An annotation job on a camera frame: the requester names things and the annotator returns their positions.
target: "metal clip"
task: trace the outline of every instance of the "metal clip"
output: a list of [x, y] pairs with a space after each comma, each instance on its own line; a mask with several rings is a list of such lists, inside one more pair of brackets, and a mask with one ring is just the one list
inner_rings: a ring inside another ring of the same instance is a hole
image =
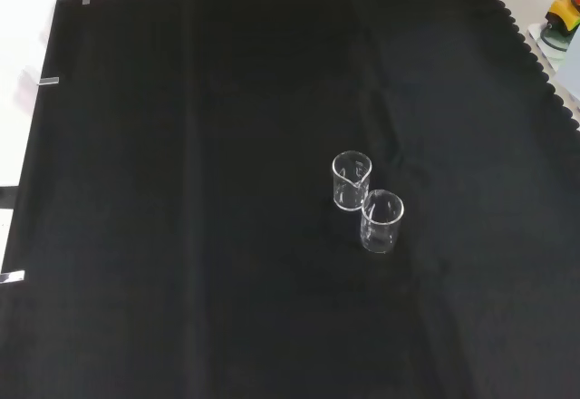
[[15, 283], [16, 281], [24, 281], [24, 271], [17, 270], [7, 274], [0, 274], [0, 285], [7, 283]]
[[40, 79], [40, 82], [38, 82], [38, 85], [44, 86], [46, 84], [58, 84], [58, 82], [59, 82], [58, 77], [49, 77], [47, 79]]

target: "glass beaker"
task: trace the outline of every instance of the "glass beaker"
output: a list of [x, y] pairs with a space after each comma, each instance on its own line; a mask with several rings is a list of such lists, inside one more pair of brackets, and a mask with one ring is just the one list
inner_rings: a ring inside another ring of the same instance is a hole
[[369, 191], [371, 159], [358, 151], [345, 151], [334, 158], [334, 202], [343, 210], [354, 211], [363, 206]]
[[373, 190], [364, 199], [361, 242], [371, 252], [389, 252], [399, 236], [405, 208], [401, 199], [387, 190]]

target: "black fabric backdrop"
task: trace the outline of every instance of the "black fabric backdrop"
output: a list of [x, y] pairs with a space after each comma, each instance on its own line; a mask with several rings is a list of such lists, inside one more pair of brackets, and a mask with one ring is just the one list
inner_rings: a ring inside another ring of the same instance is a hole
[[[580, 148], [498, 0], [59, 0], [0, 397], [580, 395]], [[392, 256], [332, 203], [359, 150]]]

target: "clear glass cup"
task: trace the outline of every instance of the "clear glass cup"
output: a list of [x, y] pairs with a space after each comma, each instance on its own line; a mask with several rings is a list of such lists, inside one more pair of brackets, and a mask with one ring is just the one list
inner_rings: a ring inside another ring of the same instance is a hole
[[371, 170], [371, 159], [358, 151], [345, 151], [334, 158], [334, 202], [338, 207], [354, 211], [363, 206]]
[[364, 199], [361, 242], [371, 252], [389, 252], [399, 236], [405, 208], [401, 199], [387, 190], [373, 190]]

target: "yellow object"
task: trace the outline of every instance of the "yellow object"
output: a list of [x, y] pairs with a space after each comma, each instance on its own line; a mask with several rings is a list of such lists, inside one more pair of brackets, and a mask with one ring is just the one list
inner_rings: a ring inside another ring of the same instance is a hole
[[580, 24], [580, 12], [570, 0], [556, 0], [548, 12], [559, 16], [568, 32], [572, 32]]

